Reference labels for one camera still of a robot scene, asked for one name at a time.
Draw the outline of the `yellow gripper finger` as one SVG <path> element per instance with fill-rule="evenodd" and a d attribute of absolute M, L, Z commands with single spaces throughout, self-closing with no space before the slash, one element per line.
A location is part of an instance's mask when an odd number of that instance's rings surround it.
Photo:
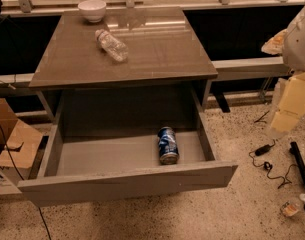
<path fill-rule="evenodd" d="M 305 72 L 280 78 L 274 88 L 271 113 L 268 119 L 268 135 L 282 138 L 305 115 Z"/>

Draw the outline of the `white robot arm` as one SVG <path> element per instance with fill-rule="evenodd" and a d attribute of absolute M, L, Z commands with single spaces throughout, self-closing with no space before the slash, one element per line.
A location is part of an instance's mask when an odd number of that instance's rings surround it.
<path fill-rule="evenodd" d="M 280 55 L 293 72 L 288 80 L 279 79 L 274 88 L 266 130 L 269 137 L 278 139 L 305 115 L 305 6 L 286 29 L 264 43 L 261 51 Z"/>

